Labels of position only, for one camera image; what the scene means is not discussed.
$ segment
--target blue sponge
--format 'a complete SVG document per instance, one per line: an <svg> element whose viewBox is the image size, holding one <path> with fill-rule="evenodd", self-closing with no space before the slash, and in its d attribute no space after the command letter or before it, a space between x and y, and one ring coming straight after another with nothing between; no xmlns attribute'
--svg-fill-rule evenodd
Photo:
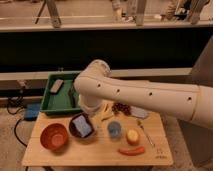
<svg viewBox="0 0 213 171"><path fill-rule="evenodd" d="M40 111L40 103L28 104L24 114L24 120L35 121Z"/></svg>

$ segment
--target metal frame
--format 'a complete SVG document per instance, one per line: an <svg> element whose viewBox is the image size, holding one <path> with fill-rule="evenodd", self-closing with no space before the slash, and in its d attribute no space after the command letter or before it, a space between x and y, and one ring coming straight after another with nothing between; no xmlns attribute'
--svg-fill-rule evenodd
<svg viewBox="0 0 213 171"><path fill-rule="evenodd" d="M55 4L55 0L44 0L43 4L41 6L41 9L39 10L35 24L38 23L39 18L40 18L41 14L44 10L45 5L47 5L47 8L48 8L48 11L49 11L49 14L50 14L50 18L51 18L52 26L54 28L60 28L61 27L61 19L60 19L59 14L58 14L58 10L57 10L56 4Z"/></svg>

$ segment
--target black panel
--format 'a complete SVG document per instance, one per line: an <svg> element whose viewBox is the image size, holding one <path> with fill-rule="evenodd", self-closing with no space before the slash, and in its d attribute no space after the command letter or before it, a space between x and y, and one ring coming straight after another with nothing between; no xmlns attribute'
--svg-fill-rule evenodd
<svg viewBox="0 0 213 171"><path fill-rule="evenodd" d="M0 33L0 72L192 67L212 28Z"/></svg>

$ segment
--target small container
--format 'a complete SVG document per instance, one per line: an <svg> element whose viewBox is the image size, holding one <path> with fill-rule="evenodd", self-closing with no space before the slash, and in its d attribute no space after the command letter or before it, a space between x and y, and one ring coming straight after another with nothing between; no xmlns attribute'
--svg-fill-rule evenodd
<svg viewBox="0 0 213 171"><path fill-rule="evenodd" d="M72 117L69 130L70 133L77 138L87 138L95 131L87 114L84 112Z"/></svg>
<svg viewBox="0 0 213 171"><path fill-rule="evenodd" d="M47 126L40 137L42 146L49 150L57 150L68 141L68 133L64 125L54 123Z"/></svg>
<svg viewBox="0 0 213 171"><path fill-rule="evenodd" d="M107 126L110 138L120 138L121 125L117 121L112 121Z"/></svg>

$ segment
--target floor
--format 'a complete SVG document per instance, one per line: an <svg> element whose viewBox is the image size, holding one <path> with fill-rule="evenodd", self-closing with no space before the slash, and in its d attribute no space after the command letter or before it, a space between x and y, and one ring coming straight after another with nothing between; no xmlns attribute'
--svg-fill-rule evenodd
<svg viewBox="0 0 213 171"><path fill-rule="evenodd" d="M0 108L0 171L22 171L25 168L21 165L25 147L21 145L13 134L16 121L23 116L23 112L12 116L5 108ZM174 159L174 164L167 167L153 167L152 171L210 171L213 169L195 168L189 157L182 133L176 119L169 116L162 116L164 128ZM19 137L28 142L34 122L23 121L17 128ZM55 171L142 171L145 168L139 167L53 167ZM41 167L30 167L29 171L42 171Z"/></svg>

